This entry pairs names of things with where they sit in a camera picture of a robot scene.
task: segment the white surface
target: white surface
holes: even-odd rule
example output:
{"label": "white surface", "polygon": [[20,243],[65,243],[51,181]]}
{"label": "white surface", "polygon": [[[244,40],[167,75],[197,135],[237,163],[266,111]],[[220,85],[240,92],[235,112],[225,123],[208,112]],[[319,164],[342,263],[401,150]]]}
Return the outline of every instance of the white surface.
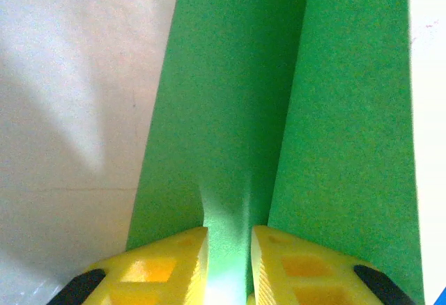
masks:
{"label": "white surface", "polygon": [[410,0],[415,165],[424,294],[446,288],[446,0]]}
{"label": "white surface", "polygon": [[176,0],[0,0],[0,304],[125,248]]}

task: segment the white wall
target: white wall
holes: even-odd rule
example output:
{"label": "white wall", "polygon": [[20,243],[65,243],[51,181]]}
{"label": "white wall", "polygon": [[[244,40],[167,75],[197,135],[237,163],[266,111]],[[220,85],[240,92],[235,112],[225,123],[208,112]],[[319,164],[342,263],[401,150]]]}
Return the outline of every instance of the white wall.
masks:
{"label": "white wall", "polygon": [[176,0],[0,0],[0,304],[124,250]]}

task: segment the green surface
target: green surface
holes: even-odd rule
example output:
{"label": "green surface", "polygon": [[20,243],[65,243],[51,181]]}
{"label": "green surface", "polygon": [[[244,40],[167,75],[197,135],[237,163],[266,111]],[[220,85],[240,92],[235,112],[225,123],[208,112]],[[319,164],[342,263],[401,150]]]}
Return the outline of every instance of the green surface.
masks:
{"label": "green surface", "polygon": [[304,9],[305,0],[177,2],[128,249],[204,221],[208,281],[229,304],[252,290],[249,236],[268,220]]}
{"label": "green surface", "polygon": [[408,0],[307,0],[269,225],[371,261],[423,304]]}

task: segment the black rubber pad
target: black rubber pad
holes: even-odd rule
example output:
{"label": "black rubber pad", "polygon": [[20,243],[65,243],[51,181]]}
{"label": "black rubber pad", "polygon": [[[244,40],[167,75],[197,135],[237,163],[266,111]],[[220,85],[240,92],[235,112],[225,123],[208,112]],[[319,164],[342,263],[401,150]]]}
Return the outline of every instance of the black rubber pad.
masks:
{"label": "black rubber pad", "polygon": [[365,265],[356,265],[353,270],[384,305],[415,305],[386,274]]}
{"label": "black rubber pad", "polygon": [[73,278],[47,305],[81,305],[105,277],[101,269]]}

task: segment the blue object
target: blue object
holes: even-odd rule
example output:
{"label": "blue object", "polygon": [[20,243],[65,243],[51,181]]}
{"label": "blue object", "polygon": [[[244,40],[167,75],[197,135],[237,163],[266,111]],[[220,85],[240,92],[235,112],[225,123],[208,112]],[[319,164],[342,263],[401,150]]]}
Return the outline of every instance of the blue object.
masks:
{"label": "blue object", "polygon": [[443,290],[434,305],[446,305],[446,288]]}

